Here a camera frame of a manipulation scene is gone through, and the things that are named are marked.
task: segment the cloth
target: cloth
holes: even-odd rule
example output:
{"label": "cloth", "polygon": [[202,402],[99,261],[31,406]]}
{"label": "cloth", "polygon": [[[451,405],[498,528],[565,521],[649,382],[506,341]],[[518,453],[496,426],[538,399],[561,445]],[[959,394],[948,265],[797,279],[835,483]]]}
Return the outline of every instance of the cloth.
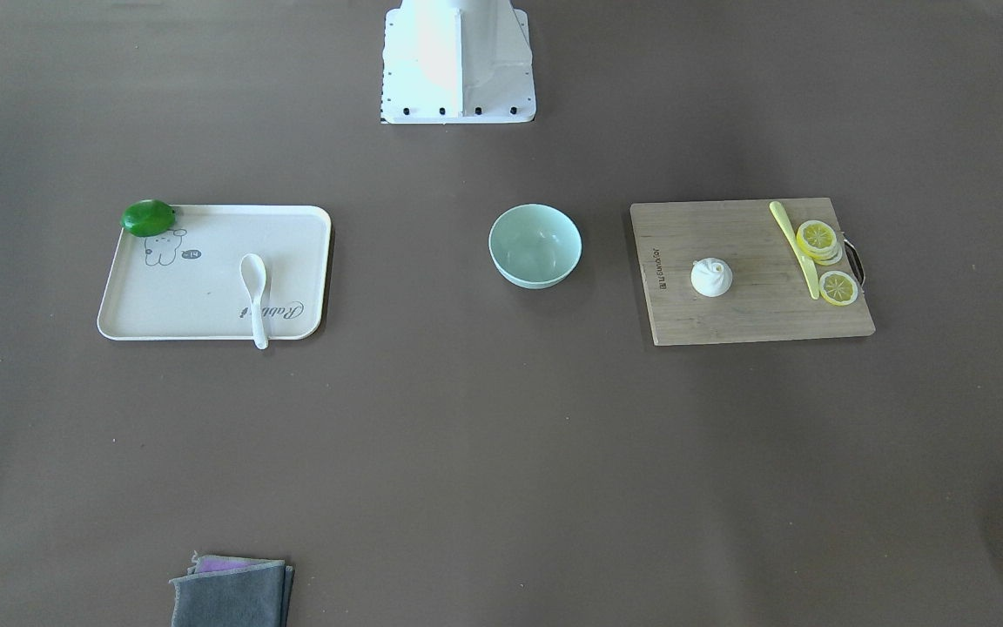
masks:
{"label": "cloth", "polygon": [[294,568],[284,560],[192,556],[176,588],[173,627],[286,627]]}

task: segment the white tray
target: white tray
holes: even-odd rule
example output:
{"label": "white tray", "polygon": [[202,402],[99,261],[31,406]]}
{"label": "white tray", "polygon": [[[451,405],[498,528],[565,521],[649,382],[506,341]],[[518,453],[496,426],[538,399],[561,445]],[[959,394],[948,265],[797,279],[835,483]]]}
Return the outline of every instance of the white tray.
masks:
{"label": "white tray", "polygon": [[266,261],[262,317],[270,339],[301,339],[320,324],[331,219],[318,207],[173,206],[155,238],[122,231],[95,324],[118,340],[254,337],[239,276],[247,253]]}

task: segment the bowl rim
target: bowl rim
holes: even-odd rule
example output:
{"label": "bowl rim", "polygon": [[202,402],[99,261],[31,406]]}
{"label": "bowl rim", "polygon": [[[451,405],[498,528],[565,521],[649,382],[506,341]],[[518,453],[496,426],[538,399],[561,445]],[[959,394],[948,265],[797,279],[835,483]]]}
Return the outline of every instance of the bowl rim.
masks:
{"label": "bowl rim", "polygon": [[[562,271],[562,273],[558,274],[557,277],[553,277],[552,279],[547,279],[547,281],[529,281],[529,279],[523,279],[521,277],[518,277],[518,275],[514,273],[510,273],[509,270],[506,270],[505,267],[501,267],[501,263],[498,262],[497,255],[493,253],[493,231],[497,229],[497,226],[501,222],[501,220],[505,219],[507,215],[513,214],[513,212],[515,211],[525,210],[529,208],[546,209],[549,210],[550,212],[553,212],[553,214],[555,215],[561,215],[561,217],[563,217],[563,219],[565,219],[568,222],[568,225],[571,226],[572,231],[575,234],[575,239],[577,239],[578,242],[578,251],[575,254],[574,261],[571,263],[568,269]],[[486,238],[486,246],[489,247],[490,259],[491,261],[493,261],[493,267],[496,267],[497,271],[501,273],[501,275],[504,275],[506,279],[510,279],[510,281],[512,282],[521,281],[521,283],[526,283],[526,285],[530,286],[549,287],[555,285],[555,283],[564,281],[565,278],[568,277],[568,274],[572,274],[572,271],[575,270],[575,267],[578,266],[578,261],[580,261],[580,259],[582,259],[583,257],[583,235],[580,234],[580,231],[578,231],[578,226],[575,225],[574,220],[572,220],[569,215],[565,214],[565,212],[562,212],[557,208],[554,208],[553,206],[547,206],[547,204],[535,203],[535,202],[519,204],[517,207],[512,207],[510,209],[507,209],[506,211],[503,211],[501,215],[498,215],[497,219],[493,220],[493,225],[490,226],[490,232],[488,238]]]}

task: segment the towel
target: towel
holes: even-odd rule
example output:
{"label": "towel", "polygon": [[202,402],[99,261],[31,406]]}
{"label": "towel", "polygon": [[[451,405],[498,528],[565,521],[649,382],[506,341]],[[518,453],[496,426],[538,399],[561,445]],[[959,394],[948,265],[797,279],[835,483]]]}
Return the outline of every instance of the towel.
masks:
{"label": "towel", "polygon": [[198,556],[176,588],[173,627],[286,627],[294,569],[284,560]]}

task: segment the white spoon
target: white spoon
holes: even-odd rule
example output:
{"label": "white spoon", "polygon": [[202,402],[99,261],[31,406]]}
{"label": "white spoon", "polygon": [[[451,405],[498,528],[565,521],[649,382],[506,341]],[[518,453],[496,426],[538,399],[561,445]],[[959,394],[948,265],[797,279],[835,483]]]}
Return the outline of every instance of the white spoon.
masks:
{"label": "white spoon", "polygon": [[262,293],[266,291],[266,262],[256,254],[245,254],[239,262],[239,274],[250,294],[250,319],[254,322],[254,345],[261,349],[270,345],[266,337],[266,322],[262,321]]}

